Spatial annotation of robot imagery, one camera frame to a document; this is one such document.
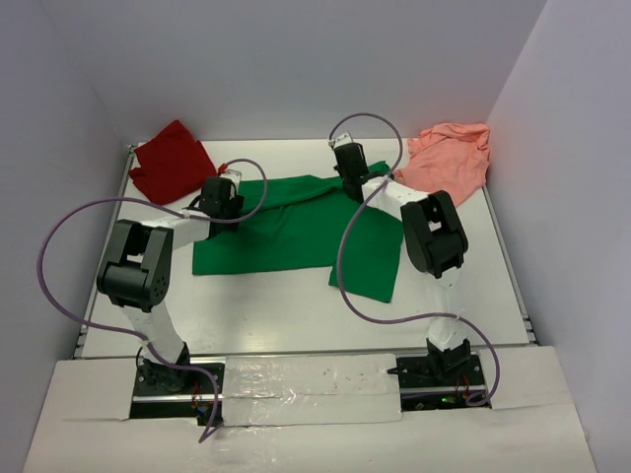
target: white platform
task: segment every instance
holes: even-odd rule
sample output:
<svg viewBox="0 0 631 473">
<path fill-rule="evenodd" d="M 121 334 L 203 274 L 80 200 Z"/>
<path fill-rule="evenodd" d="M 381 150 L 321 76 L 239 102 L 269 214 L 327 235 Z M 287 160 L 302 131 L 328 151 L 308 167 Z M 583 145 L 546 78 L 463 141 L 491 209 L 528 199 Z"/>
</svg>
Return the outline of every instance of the white platform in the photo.
<svg viewBox="0 0 631 473">
<path fill-rule="evenodd" d="M 396 156 L 394 140 L 359 140 L 370 163 Z M 206 142 L 216 165 L 235 158 L 258 161 L 270 178 L 311 173 L 334 175 L 334 157 L 324 140 Z M 238 165 L 244 179 L 258 179 L 256 169 Z M 131 180 L 124 195 L 143 198 Z M 192 199 L 170 205 L 179 209 Z M 494 344 L 528 343 L 523 317 L 482 190 L 458 213 L 469 240 L 459 290 L 465 315 Z M 121 205 L 118 218 L 149 220 L 161 213 L 135 204 Z M 425 347 L 427 322 L 394 326 L 367 323 L 344 305 L 336 288 L 327 286 L 330 268 L 245 274 L 191 274 L 192 246 L 175 252 L 167 303 L 179 335 L 192 354 L 261 354 Z M 434 285 L 411 265 L 404 248 L 391 304 L 355 297 L 367 314 L 398 318 L 445 309 Z M 93 321 L 130 327 L 120 309 L 97 295 Z M 481 340 L 471 335 L 473 345 Z M 132 337 L 89 330 L 84 358 L 135 355 Z"/>
<path fill-rule="evenodd" d="M 203 444 L 192 419 L 126 419 L 133 360 L 59 362 L 25 472 L 596 473 L 554 350 L 499 355 L 503 372 L 527 373 L 500 384 L 502 402 L 515 408 L 408 412 L 383 424 L 223 428 Z"/>
</svg>

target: purple cable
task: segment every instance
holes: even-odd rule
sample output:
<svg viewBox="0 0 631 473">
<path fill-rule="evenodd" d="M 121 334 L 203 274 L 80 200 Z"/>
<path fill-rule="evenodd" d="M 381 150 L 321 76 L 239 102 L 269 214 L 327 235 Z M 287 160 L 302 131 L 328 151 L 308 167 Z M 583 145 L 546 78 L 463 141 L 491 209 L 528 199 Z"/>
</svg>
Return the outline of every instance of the purple cable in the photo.
<svg viewBox="0 0 631 473">
<path fill-rule="evenodd" d="M 234 163 L 249 163 L 249 164 L 254 165 L 255 167 L 257 167 L 258 170 L 260 171 L 261 177 L 263 178 L 263 193 L 262 193 L 261 198 L 258 201 L 258 204 L 256 205 L 256 207 L 254 207 L 254 209 L 251 212 L 249 212 L 248 214 L 240 216 L 237 219 L 233 219 L 233 220 L 212 219 L 210 217 L 200 217 L 200 216 L 192 216 L 192 215 L 190 216 L 191 219 L 204 220 L 204 221 L 217 223 L 217 224 L 234 224 L 234 223 L 237 223 L 237 222 L 242 222 L 243 220 L 248 219 L 249 217 L 254 215 L 256 212 L 258 212 L 258 210 L 263 205 L 263 202 L 265 201 L 265 198 L 267 197 L 268 184 L 267 184 L 267 176 L 265 175 L 265 171 L 263 170 L 263 168 L 258 163 L 254 162 L 253 160 L 246 159 L 246 158 L 241 158 L 241 159 L 238 159 L 238 160 L 229 161 L 229 162 L 226 163 L 226 166 L 232 165 Z M 173 364 L 171 362 L 168 362 L 167 360 L 165 360 L 162 357 L 162 355 L 160 355 L 156 351 L 156 349 L 154 348 L 153 344 L 149 341 L 149 337 L 147 337 L 147 335 L 145 335 L 142 332 L 138 332 L 136 330 L 131 330 L 129 328 L 122 328 L 122 327 L 114 327 L 114 326 L 110 326 L 110 325 L 103 325 L 101 323 L 96 323 L 96 322 L 93 322 L 91 320 L 86 320 L 83 317 L 75 315 L 70 310 L 68 310 L 66 307 L 64 307 L 55 298 L 55 296 L 52 294 L 52 292 L 48 289 L 48 285 L 46 284 L 46 280 L 45 280 L 44 275 L 43 275 L 43 258 L 45 256 L 46 249 L 48 248 L 48 244 L 52 240 L 52 237 L 55 235 L 57 230 L 59 230 L 59 227 L 61 227 L 68 219 L 70 219 L 70 217 L 72 217 L 73 215 L 77 214 L 78 212 L 81 212 L 82 210 L 87 209 L 89 207 L 93 207 L 95 205 L 104 204 L 104 203 L 108 203 L 108 202 L 132 202 L 132 203 L 135 203 L 135 204 L 145 205 L 147 207 L 151 207 L 151 208 L 154 208 L 154 209 L 162 210 L 163 212 L 166 212 L 168 214 L 174 215 L 176 217 L 183 217 L 183 218 L 185 217 L 184 214 L 181 214 L 180 212 L 177 212 L 175 210 L 171 210 L 171 209 L 168 209 L 167 207 L 163 207 L 163 206 L 158 205 L 158 204 L 153 204 L 153 203 L 147 202 L 145 200 L 136 199 L 134 197 L 107 197 L 105 199 L 93 200 L 92 202 L 88 202 L 86 204 L 80 205 L 79 207 L 77 207 L 76 209 L 70 211 L 68 214 L 66 214 L 64 217 L 62 217 L 61 220 L 59 222 L 57 222 L 55 225 L 53 225 L 52 228 L 50 229 L 50 231 L 48 232 L 48 235 L 46 235 L 45 239 L 43 240 L 43 243 L 41 244 L 41 248 L 39 249 L 39 254 L 37 255 L 37 263 L 36 263 L 37 281 L 39 282 L 39 286 L 41 287 L 41 291 L 43 292 L 44 296 L 48 299 L 48 301 L 57 310 L 59 310 L 61 313 L 63 313 L 69 319 L 74 320 L 75 322 L 77 322 L 79 324 L 86 325 L 86 326 L 91 327 L 91 328 L 99 328 L 100 330 L 109 330 L 110 332 L 126 333 L 127 335 L 133 335 L 134 337 L 137 337 L 140 340 L 142 340 L 142 342 L 146 343 L 147 344 L 147 349 L 156 358 L 156 360 L 158 360 L 164 366 L 172 368 L 172 369 L 175 369 L 175 370 L 183 370 L 183 371 L 186 371 L 186 372 L 201 372 L 202 374 L 208 376 L 208 378 L 210 379 L 210 382 L 213 385 L 213 391 L 215 393 L 215 399 L 213 401 L 213 407 L 212 407 L 212 410 L 211 410 L 211 413 L 210 413 L 210 418 L 208 420 L 208 424 L 206 424 L 204 432 L 202 433 L 201 437 L 199 438 L 199 443 L 202 443 L 203 441 L 208 439 L 210 436 L 212 436 L 215 432 L 217 432 L 217 429 L 219 429 L 223 425 L 223 424 L 219 424 L 217 427 L 215 427 L 214 429 L 211 430 L 212 424 L 215 421 L 215 417 L 217 417 L 217 409 L 219 407 L 219 402 L 220 402 L 219 401 L 219 386 L 217 385 L 217 381 L 215 380 L 215 376 L 213 376 L 209 371 L 205 370 L 204 368 L 195 367 L 195 366 L 186 366 L 185 367 L 185 366 L 176 365 L 176 364 Z"/>
<path fill-rule="evenodd" d="M 328 140 L 331 141 L 333 139 L 333 135 L 343 123 L 350 120 L 351 118 L 355 118 L 356 116 L 368 116 L 368 117 L 376 118 L 377 120 L 382 121 L 383 123 L 385 123 L 387 126 L 389 126 L 392 129 L 392 131 L 394 132 L 394 135 L 396 135 L 396 141 L 398 142 L 398 156 L 396 157 L 396 161 L 394 162 L 394 165 L 392 165 L 392 167 L 390 168 L 390 172 L 394 172 L 394 170 L 401 163 L 401 159 L 403 157 L 403 140 L 401 138 L 400 133 L 396 129 L 396 127 L 389 120 L 383 118 L 380 115 L 377 115 L 375 113 L 365 113 L 365 112 L 353 113 L 351 115 L 348 115 L 337 122 L 337 124 L 333 127 L 333 129 L 329 133 Z M 491 344 L 491 341 L 471 321 L 467 320 L 464 317 L 460 317 L 454 313 L 448 313 L 448 312 L 419 313 L 416 315 L 410 315 L 410 316 L 402 317 L 402 318 L 395 318 L 392 320 L 372 318 L 366 315 L 365 313 L 363 313 L 361 310 L 355 307 L 353 303 L 351 303 L 350 299 L 348 298 L 348 294 L 346 293 L 346 290 L 344 289 L 344 281 L 342 278 L 342 274 L 343 274 L 342 264 L 344 260 L 344 248 L 346 247 L 348 236 L 350 235 L 351 230 L 353 229 L 353 226 L 355 225 L 355 222 L 357 222 L 357 219 L 359 218 L 361 213 L 366 209 L 366 207 L 368 207 L 368 203 L 377 194 L 379 194 L 382 190 L 384 190 L 386 186 L 387 186 L 387 180 L 384 180 L 384 182 L 379 187 L 377 187 L 375 191 L 373 191 L 366 199 L 364 199 L 364 202 L 361 203 L 361 205 L 359 206 L 355 214 L 353 214 L 353 217 L 351 217 L 351 220 L 348 222 L 348 225 L 346 226 L 346 229 L 344 230 L 344 234 L 342 235 L 342 240 L 340 241 L 339 248 L 337 250 L 337 262 L 335 264 L 335 274 L 337 276 L 337 286 L 339 287 L 340 295 L 342 296 L 342 299 L 344 300 L 348 308 L 350 308 L 353 313 L 355 313 L 358 317 L 372 323 L 378 323 L 382 325 L 393 325 L 396 323 L 411 322 L 412 320 L 422 320 L 422 319 L 431 318 L 431 317 L 444 317 L 444 318 L 455 318 L 461 321 L 462 323 L 468 325 L 469 327 L 471 327 L 471 329 L 479 335 L 482 341 L 489 348 L 489 351 L 491 352 L 491 355 L 493 356 L 493 361 L 495 363 L 495 380 L 493 382 L 493 386 L 491 387 L 491 390 L 488 392 L 486 397 L 484 397 L 483 399 L 477 402 L 472 402 L 471 401 L 472 397 L 483 394 L 483 391 L 479 391 L 479 392 L 476 392 L 474 395 L 469 396 L 469 398 L 466 400 L 466 403 L 469 406 L 472 406 L 472 407 L 482 406 L 491 400 L 491 398 L 495 394 L 495 391 L 497 391 L 498 385 L 500 384 L 500 360 L 497 356 L 497 352 L 495 351 L 495 348 Z"/>
</svg>

